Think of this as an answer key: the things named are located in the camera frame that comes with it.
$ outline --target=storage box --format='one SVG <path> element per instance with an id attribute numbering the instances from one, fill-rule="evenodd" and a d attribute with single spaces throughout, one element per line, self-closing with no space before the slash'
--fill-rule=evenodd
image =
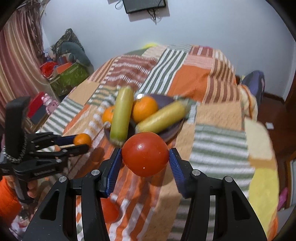
<path id="1" fill-rule="evenodd" d="M 67 68 L 64 72 L 55 77 L 50 85 L 54 92 L 58 95 L 64 95 L 69 93 L 69 87 L 74 88 L 78 86 L 81 82 L 83 82 L 89 74 L 85 70 L 85 68 L 75 63 L 69 68 Z"/>

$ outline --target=wooden door frame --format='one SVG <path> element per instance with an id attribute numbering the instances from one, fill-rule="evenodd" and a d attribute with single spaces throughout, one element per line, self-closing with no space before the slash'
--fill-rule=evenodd
<path id="1" fill-rule="evenodd" d="M 294 75 L 294 79 L 289 91 L 289 94 L 285 100 L 285 107 L 287 111 L 290 111 L 296 105 L 296 72 Z"/>

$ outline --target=tomato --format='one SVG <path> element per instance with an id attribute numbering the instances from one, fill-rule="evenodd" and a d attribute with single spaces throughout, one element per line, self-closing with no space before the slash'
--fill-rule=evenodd
<path id="1" fill-rule="evenodd" d="M 105 223 L 113 223 L 119 217 L 118 206 L 111 202 L 109 198 L 101 198 L 101 205 L 103 209 L 103 215 Z"/>
<path id="2" fill-rule="evenodd" d="M 166 167 L 169 159 L 168 146 L 157 134 L 141 132 L 125 142 L 122 159 L 137 176 L 150 177 Z"/>

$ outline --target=human hand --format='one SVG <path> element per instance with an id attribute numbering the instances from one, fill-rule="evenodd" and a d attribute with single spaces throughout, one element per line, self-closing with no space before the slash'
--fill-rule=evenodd
<path id="1" fill-rule="evenodd" d="M 7 182 L 7 185 L 14 190 L 14 176 L 4 176 Z M 37 180 L 28 182 L 28 196 L 31 198 L 35 198 L 37 196 Z"/>

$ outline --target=yellow zucchini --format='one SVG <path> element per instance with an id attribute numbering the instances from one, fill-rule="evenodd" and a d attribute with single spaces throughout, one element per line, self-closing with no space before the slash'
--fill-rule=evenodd
<path id="1" fill-rule="evenodd" d="M 149 131 L 157 134 L 183 119 L 186 114 L 186 103 L 174 101 L 138 123 L 136 133 Z"/>
<path id="2" fill-rule="evenodd" d="M 110 142 L 122 146 L 128 136 L 128 125 L 133 107 L 133 90 L 130 86 L 118 91 L 110 130 Z"/>

